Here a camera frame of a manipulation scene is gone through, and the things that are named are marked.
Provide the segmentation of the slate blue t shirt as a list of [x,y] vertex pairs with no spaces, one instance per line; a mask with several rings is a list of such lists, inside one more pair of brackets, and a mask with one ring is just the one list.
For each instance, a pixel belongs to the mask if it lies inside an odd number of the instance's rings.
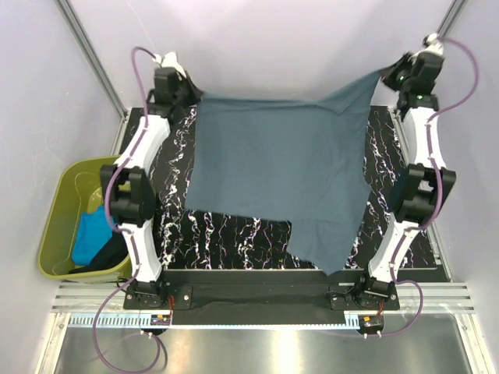
[[342,269],[363,220],[371,72],[318,101],[203,96],[196,108],[193,210],[288,221],[288,251]]

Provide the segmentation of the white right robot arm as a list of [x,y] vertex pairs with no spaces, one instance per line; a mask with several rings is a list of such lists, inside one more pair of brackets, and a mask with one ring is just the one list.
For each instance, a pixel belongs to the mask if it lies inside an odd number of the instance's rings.
[[437,134],[439,103],[433,89],[443,63],[438,51],[407,53],[382,79],[385,86],[398,92],[397,112],[408,160],[390,192],[388,229],[368,264],[367,282],[354,289],[355,302],[364,309],[382,299],[378,286],[396,284],[413,239],[436,219],[457,179],[444,162]]

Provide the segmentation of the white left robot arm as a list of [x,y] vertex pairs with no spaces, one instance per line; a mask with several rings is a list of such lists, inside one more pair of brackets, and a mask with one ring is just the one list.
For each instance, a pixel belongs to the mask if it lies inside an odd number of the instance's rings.
[[114,164],[100,170],[106,220],[125,239],[133,281],[145,285],[140,297],[153,309],[167,302],[168,289],[157,282],[161,264],[152,234],[157,197],[149,179],[150,168],[171,127],[200,97],[181,66],[155,69],[154,88],[146,96],[132,140]]

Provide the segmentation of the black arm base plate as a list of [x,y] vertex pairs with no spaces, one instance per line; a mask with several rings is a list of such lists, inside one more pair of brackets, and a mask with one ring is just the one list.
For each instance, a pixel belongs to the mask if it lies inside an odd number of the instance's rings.
[[260,322],[331,322],[341,313],[399,308],[395,285],[369,290],[362,270],[166,270],[158,284],[127,288],[125,309],[190,318],[230,316]]

